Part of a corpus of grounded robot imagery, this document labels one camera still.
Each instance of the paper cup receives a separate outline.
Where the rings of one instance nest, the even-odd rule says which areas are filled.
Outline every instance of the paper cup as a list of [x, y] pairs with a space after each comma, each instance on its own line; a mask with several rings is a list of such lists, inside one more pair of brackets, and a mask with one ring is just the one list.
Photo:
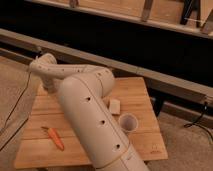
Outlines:
[[138, 128], [138, 119], [130, 113], [122, 114], [118, 119], [118, 124], [125, 134], [130, 134]]

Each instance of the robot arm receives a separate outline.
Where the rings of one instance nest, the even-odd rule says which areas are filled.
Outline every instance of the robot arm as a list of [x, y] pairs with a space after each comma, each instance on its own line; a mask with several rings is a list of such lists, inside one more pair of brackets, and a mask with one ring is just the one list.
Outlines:
[[45, 86], [48, 79], [63, 80], [58, 90], [59, 103], [97, 171], [148, 171], [102, 101], [114, 84], [109, 69], [57, 65], [50, 54], [35, 60], [30, 68], [41, 76]]

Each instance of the wooden table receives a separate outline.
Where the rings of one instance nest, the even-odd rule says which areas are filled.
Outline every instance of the wooden table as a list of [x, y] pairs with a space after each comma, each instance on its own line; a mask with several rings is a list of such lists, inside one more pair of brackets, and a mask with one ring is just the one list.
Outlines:
[[[106, 105], [110, 98], [121, 101], [121, 113], [130, 112], [139, 120], [137, 131], [130, 134], [129, 139], [142, 159], [145, 161], [167, 159], [167, 151], [143, 78], [117, 78], [113, 91], [104, 99]], [[57, 129], [65, 145], [65, 151], [62, 152], [55, 147], [41, 126]], [[40, 86], [31, 115], [25, 126], [15, 159], [15, 168], [90, 164], [91, 162], [75, 133], [64, 118], [56, 95], [48, 94]]]

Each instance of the carrot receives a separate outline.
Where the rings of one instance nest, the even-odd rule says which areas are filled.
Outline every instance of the carrot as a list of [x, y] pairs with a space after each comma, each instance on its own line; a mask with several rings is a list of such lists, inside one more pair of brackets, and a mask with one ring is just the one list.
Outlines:
[[58, 147], [58, 149], [63, 151], [64, 145], [63, 145], [57, 131], [54, 128], [48, 128], [48, 127], [42, 127], [42, 128], [47, 131], [49, 137], [53, 140], [53, 142]]

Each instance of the cable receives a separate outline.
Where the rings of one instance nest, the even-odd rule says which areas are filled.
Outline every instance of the cable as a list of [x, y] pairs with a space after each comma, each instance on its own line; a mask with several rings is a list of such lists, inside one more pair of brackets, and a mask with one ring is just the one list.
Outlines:
[[203, 118], [204, 114], [207, 112], [207, 109], [208, 109], [208, 103], [205, 102], [204, 103], [204, 110], [202, 111], [201, 115], [197, 119], [195, 119], [192, 123], [185, 124], [184, 128], [189, 128], [189, 127], [195, 125], [196, 123], [198, 123]]
[[31, 72], [29, 72], [29, 74], [28, 74], [27, 83], [26, 83], [26, 85], [25, 85], [23, 91], [22, 91], [21, 94], [19, 95], [19, 97], [18, 97], [18, 99], [17, 99], [17, 101], [16, 101], [14, 107], [12, 108], [12, 110], [10, 111], [9, 115], [8, 115], [7, 118], [6, 118], [6, 121], [4, 122], [4, 126], [3, 126], [2, 129], [0, 130], [0, 136], [4, 133], [4, 130], [5, 130], [6, 126], [7, 126], [7, 123], [8, 123], [8, 121], [9, 121], [11, 115], [13, 114], [13, 112], [14, 112], [15, 108], [17, 107], [17, 105], [18, 105], [20, 99], [22, 98], [22, 96], [24, 95], [25, 91], [27, 90], [27, 88], [28, 88], [28, 86], [29, 86], [29, 82], [30, 82], [30, 77], [31, 77]]
[[207, 112], [207, 109], [208, 109], [208, 103], [205, 102], [204, 103], [204, 110], [202, 111], [201, 115], [197, 119], [195, 119], [193, 122], [183, 125], [183, 127], [184, 128], [189, 128], [191, 126], [197, 126], [197, 127], [201, 128], [201, 129], [203, 129], [209, 135], [209, 137], [211, 138], [211, 141], [213, 142], [212, 133], [207, 128], [205, 128], [204, 126], [198, 124], [198, 122], [203, 118], [204, 114]]
[[18, 127], [18, 129], [13, 133], [13, 135], [3, 144], [0, 148], [0, 152], [7, 146], [7, 144], [15, 137], [15, 135], [19, 132], [19, 130], [25, 125], [28, 118], [24, 120], [24, 122]]

